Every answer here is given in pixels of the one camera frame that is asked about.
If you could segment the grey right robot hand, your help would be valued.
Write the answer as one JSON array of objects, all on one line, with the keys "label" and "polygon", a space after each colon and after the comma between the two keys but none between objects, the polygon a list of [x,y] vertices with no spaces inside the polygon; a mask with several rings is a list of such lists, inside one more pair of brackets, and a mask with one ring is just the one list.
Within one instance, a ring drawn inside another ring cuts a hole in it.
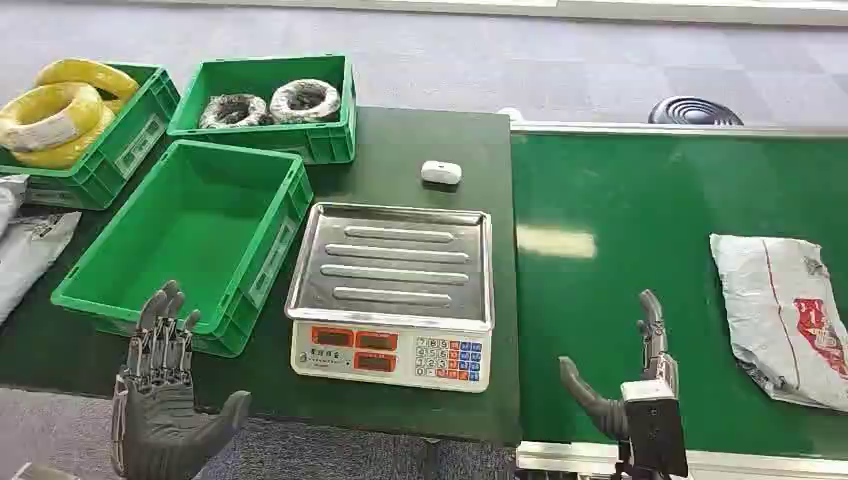
[{"label": "grey right robot hand", "polygon": [[621,397],[599,395],[580,376],[576,364],[560,356],[559,374],[598,431],[617,442],[613,479],[686,478],[689,468],[679,405],[678,363],[668,350],[662,305],[649,289],[639,294],[645,318],[637,322],[642,336],[643,366],[637,381],[620,385]]}]

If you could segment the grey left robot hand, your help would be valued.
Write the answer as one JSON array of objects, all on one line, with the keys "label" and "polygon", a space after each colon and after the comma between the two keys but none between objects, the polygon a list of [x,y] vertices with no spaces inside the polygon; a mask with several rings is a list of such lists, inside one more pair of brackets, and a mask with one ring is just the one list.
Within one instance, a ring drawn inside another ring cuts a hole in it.
[{"label": "grey left robot hand", "polygon": [[177,315],[185,295],[167,281],[145,302],[115,376],[111,461],[123,479],[193,479],[246,424],[252,395],[237,390],[220,412],[195,408],[197,310]]}]

